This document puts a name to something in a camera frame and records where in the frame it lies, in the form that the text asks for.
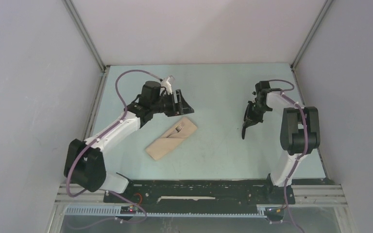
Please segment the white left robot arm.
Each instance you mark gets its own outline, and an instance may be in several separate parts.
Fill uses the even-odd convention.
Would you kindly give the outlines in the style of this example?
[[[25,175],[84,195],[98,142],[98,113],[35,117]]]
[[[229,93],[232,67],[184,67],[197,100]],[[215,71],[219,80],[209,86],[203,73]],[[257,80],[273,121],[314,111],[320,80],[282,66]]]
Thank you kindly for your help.
[[[173,76],[145,82],[141,93],[131,103],[124,105],[123,113],[109,126],[85,140],[71,141],[64,167],[69,196],[75,196],[70,191],[70,184],[74,183],[84,191],[115,192],[122,202],[132,200],[134,189],[129,186],[130,180],[116,172],[107,171],[105,155],[152,120],[155,114],[176,117],[194,113],[181,90],[172,89],[173,82]]]

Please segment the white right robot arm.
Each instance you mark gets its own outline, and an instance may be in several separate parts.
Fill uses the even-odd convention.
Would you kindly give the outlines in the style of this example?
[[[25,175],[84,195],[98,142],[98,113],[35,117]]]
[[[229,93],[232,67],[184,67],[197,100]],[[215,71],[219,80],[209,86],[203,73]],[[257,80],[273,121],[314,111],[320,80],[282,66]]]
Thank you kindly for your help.
[[[281,115],[280,145],[282,155],[277,167],[270,173],[272,184],[263,189],[267,202],[275,203],[281,199],[280,187],[291,184],[293,175],[307,155],[317,149],[321,143],[319,112],[316,107],[305,107],[291,99],[287,92],[294,90],[272,88],[272,80],[255,84],[254,100],[249,101],[245,110],[241,137],[245,138],[247,128],[263,122],[266,112],[277,112]]]

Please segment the black table knife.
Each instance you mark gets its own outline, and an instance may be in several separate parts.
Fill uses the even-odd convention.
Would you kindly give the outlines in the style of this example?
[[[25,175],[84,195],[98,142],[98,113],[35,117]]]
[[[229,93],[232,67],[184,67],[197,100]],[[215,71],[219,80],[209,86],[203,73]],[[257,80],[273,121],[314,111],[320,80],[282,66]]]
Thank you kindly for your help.
[[[241,131],[241,138],[244,140],[245,139],[245,135],[246,135],[246,129],[248,128],[248,124],[247,123],[244,123],[242,125],[242,131]]]

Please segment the beige cloth napkin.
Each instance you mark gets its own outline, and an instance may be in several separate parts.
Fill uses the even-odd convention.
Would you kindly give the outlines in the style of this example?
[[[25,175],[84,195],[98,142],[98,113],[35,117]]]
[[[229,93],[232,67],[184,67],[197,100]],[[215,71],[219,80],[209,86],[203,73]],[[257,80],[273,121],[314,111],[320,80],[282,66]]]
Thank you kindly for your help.
[[[173,134],[169,138],[166,138],[166,136],[181,123],[184,124],[183,129],[179,133]],[[193,135],[197,129],[198,127],[189,118],[183,117],[166,132],[164,132],[159,138],[155,139],[151,144],[149,144],[145,148],[145,151],[155,161],[158,161],[168,153],[175,150],[187,138]]]

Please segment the silver fork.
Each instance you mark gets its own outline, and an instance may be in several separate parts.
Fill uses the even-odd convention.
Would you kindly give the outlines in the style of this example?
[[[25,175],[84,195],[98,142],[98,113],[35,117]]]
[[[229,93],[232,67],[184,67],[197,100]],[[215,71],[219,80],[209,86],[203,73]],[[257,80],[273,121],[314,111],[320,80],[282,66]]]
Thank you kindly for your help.
[[[179,124],[172,132],[170,132],[167,136],[166,136],[166,138],[169,138],[170,136],[172,136],[173,134],[176,134],[176,133],[179,133],[182,129],[183,129],[183,127],[184,127],[184,124],[183,123],[181,123],[181,124]]]

